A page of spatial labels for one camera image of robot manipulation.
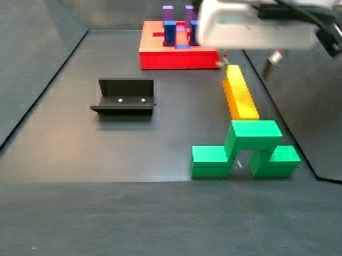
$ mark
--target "red platform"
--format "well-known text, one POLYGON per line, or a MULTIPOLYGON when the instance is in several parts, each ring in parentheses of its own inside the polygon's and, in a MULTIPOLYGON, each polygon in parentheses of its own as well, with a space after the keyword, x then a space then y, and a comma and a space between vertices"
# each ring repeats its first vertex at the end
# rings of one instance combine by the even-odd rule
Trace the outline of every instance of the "red platform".
MULTIPOLYGON (((219 54, 215 48, 190 46, 188 49, 176 49, 163 46, 163 22, 145 21, 139 47, 141 69, 218 69, 219 54)), ((184 45, 188 31, 176 32, 176 43, 184 45)))

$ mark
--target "metal panel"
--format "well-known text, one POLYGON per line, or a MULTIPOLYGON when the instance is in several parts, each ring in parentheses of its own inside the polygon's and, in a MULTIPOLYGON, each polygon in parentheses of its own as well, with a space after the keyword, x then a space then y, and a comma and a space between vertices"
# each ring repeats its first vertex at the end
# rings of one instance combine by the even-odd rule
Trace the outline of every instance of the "metal panel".
MULTIPOLYGON (((247 51, 262 74, 267 51, 247 51)), ((342 181, 342 56, 290 51, 264 83, 318 177, 342 181)))
POLYGON ((175 19, 184 20, 190 0, 60 0, 91 29, 139 30, 144 20, 163 19, 163 5, 173 5, 175 19))
POLYGON ((53 0, 0 1, 0 145, 85 32, 53 0))

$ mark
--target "orange block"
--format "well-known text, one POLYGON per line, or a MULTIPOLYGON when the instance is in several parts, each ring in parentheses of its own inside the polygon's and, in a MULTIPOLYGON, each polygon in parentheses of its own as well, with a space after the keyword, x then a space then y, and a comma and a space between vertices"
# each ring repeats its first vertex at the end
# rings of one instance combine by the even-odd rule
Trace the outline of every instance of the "orange block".
POLYGON ((232 120, 259 120, 258 109, 238 65, 228 65, 223 88, 232 120))

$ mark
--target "rectangular block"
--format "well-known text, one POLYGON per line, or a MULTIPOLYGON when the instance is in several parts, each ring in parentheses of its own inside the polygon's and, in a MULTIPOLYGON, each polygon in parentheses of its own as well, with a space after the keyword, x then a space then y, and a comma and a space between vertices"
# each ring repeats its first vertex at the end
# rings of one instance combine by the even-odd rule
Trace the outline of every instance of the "rectangular block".
POLYGON ((292 146, 276 146, 274 152, 256 151, 250 160, 250 167, 258 168, 291 168, 300 163, 300 158, 292 146))
POLYGON ((228 168, 192 168, 192 179, 224 179, 230 176, 228 168))
POLYGON ((192 167, 227 167, 223 146, 192 146, 192 167))
POLYGON ((250 160, 250 169, 256 178, 286 178, 300 163, 292 146, 278 146, 270 154, 255 152, 250 160))
POLYGON ((254 178, 288 178, 295 170, 295 167, 267 167, 262 169, 251 169, 254 178))
POLYGON ((282 132, 274 120, 232 120, 224 141, 226 150, 274 150, 282 132))
POLYGON ((227 66, 222 84, 231 118, 234 120, 258 120, 258 109, 238 65, 227 66))

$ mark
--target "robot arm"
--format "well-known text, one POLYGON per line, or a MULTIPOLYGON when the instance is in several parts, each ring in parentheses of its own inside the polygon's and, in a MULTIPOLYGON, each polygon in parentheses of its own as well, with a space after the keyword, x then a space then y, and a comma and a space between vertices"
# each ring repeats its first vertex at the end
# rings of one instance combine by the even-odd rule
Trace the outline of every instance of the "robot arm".
POLYGON ((286 50, 310 48, 318 37, 335 56, 342 51, 342 32, 334 11, 322 1, 196 0, 198 42, 224 49, 286 50))

